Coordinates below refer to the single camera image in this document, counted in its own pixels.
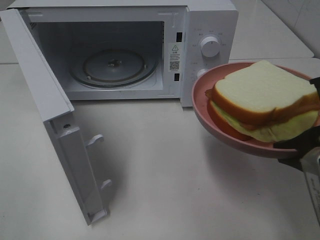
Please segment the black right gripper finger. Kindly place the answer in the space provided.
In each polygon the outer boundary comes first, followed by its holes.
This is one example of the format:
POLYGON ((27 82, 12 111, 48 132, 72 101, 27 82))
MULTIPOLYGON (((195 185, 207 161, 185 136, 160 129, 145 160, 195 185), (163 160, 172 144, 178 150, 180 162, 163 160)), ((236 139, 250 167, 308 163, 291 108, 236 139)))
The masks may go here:
POLYGON ((315 77, 309 80, 309 83, 311 85, 314 85, 314 87, 317 90, 317 94, 320 97, 320 77, 315 77))
POLYGON ((297 155, 294 157, 286 157, 283 159, 278 159, 278 162, 299 171, 302 171, 302 164, 300 159, 315 147, 320 146, 320 137, 296 137, 291 140, 276 142, 273 147, 276 149, 294 149, 297 151, 297 155))

